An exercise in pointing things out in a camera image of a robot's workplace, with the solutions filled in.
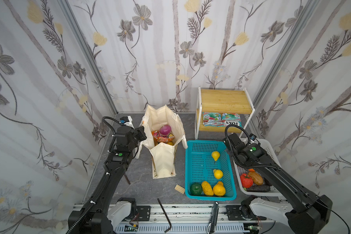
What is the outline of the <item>orange pink snack bag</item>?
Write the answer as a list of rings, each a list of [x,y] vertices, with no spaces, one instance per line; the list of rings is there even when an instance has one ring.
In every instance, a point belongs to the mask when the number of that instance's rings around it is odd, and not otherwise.
[[[175,139],[175,136],[172,133],[161,135],[159,131],[153,131],[152,136],[155,143],[169,143]]]

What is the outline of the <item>purple onion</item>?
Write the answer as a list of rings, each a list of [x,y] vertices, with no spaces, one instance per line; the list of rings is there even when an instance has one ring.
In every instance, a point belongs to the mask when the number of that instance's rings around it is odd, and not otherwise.
[[[170,125],[164,125],[159,129],[159,133],[161,136],[169,136],[172,132],[172,128]]]

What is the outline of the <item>cream canvas grocery bag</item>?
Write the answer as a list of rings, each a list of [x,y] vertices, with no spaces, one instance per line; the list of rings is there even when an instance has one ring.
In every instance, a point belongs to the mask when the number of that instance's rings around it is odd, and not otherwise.
[[[155,143],[152,132],[159,131],[164,125],[170,125],[174,146],[166,143]],[[155,109],[152,106],[146,108],[140,126],[144,127],[147,139],[139,144],[139,150],[143,147],[150,151],[152,159],[153,179],[176,176],[175,156],[177,146],[181,143],[187,149],[186,134],[180,116],[166,105]]]

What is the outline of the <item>Fox's candy bag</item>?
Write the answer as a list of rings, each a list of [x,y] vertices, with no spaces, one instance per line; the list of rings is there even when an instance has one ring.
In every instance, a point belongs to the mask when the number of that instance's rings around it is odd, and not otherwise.
[[[203,125],[225,127],[230,124],[242,126],[239,114],[203,112]]]

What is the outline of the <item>red tomato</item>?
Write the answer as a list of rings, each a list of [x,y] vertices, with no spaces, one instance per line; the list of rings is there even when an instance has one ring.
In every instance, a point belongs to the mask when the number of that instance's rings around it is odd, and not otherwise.
[[[248,174],[242,174],[240,176],[240,181],[243,188],[250,188],[253,185],[253,179]]]

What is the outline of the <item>brown potato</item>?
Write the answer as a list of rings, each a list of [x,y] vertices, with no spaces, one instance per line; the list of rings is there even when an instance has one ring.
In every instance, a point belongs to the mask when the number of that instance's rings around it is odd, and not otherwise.
[[[264,184],[263,177],[259,173],[257,173],[256,171],[249,171],[248,176],[251,177],[251,179],[253,180],[253,183],[255,185],[260,186],[260,185]]]

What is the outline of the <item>black hex key on floor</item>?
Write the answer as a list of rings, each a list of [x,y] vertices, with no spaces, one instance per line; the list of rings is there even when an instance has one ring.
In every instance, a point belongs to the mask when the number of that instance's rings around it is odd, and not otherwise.
[[[131,182],[130,182],[128,176],[126,175],[126,173],[124,174],[124,177],[125,177],[125,180],[128,183],[128,185],[131,185]]]

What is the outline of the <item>dark cucumber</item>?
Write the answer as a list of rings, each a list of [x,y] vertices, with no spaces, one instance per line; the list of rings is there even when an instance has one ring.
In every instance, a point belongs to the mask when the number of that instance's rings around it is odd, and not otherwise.
[[[250,188],[244,188],[244,190],[252,193],[267,193],[271,191],[271,187],[269,185],[256,185]]]

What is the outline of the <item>teal plastic basket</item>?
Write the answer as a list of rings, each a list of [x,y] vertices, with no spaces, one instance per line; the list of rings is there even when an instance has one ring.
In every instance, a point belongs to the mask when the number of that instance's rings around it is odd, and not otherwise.
[[[226,152],[226,146],[222,141],[213,140],[189,140],[185,155],[185,186],[186,196],[190,199],[205,201],[233,201],[237,197],[236,185],[230,157]],[[211,156],[212,152],[219,151],[220,158],[215,162]],[[213,170],[219,169],[224,173],[223,178],[217,180]],[[207,197],[204,194],[192,196],[190,186],[193,183],[207,181],[212,187],[222,181],[226,189],[223,197]]]

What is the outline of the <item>green bell pepper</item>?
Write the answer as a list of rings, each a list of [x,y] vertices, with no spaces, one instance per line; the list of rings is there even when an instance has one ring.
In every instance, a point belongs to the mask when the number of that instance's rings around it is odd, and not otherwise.
[[[191,186],[190,186],[190,194],[192,196],[200,196],[200,195],[202,195],[202,192],[203,192],[203,190],[202,190],[202,186],[201,186],[200,183],[193,183],[193,184],[191,184]]]

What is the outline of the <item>white wooden two-tier shelf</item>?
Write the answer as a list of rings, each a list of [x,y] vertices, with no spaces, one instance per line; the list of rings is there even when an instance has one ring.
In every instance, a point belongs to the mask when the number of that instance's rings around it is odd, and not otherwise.
[[[198,139],[200,132],[223,132],[221,127],[204,126],[202,124],[202,114],[204,112],[244,115],[246,121],[243,128],[246,129],[255,113],[255,107],[246,88],[238,91],[202,89],[199,87],[196,111],[195,139]]]

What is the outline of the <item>small wooden block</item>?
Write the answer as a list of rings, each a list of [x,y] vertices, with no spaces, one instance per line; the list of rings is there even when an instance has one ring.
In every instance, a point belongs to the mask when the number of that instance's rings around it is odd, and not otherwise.
[[[175,186],[175,190],[180,192],[181,194],[185,194],[185,188],[178,184]]]

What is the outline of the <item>black metal cylinder tool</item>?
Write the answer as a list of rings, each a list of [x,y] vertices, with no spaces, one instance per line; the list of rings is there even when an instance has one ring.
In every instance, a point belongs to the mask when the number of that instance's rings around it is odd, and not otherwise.
[[[207,226],[207,234],[213,234],[216,230],[218,211],[219,211],[219,203],[215,201],[212,209],[211,219]]]

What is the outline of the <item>black hex key on rail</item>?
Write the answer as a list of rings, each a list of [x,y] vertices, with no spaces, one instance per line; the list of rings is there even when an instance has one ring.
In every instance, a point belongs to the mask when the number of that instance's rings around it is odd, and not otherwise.
[[[161,210],[163,211],[163,214],[164,214],[164,216],[165,216],[165,218],[166,218],[166,220],[167,220],[167,222],[168,222],[168,225],[169,225],[169,227],[164,231],[164,233],[167,234],[169,231],[171,231],[171,229],[172,229],[172,224],[171,224],[171,221],[170,221],[170,219],[169,219],[169,217],[168,217],[168,214],[167,214],[166,211],[165,211],[165,208],[164,208],[164,206],[163,206],[161,200],[160,200],[159,198],[157,198],[157,201],[158,201],[158,203],[159,203],[159,205],[160,205],[160,207],[161,207]]]

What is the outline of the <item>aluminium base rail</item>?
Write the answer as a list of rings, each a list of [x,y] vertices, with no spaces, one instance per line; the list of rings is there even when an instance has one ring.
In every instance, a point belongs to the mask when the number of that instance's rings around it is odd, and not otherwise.
[[[213,204],[163,204],[172,224],[168,234],[207,234]],[[124,219],[113,234],[164,234],[169,227],[159,204],[136,206],[136,216]],[[255,216],[242,205],[219,204],[214,234],[258,234],[264,224],[281,224]]]

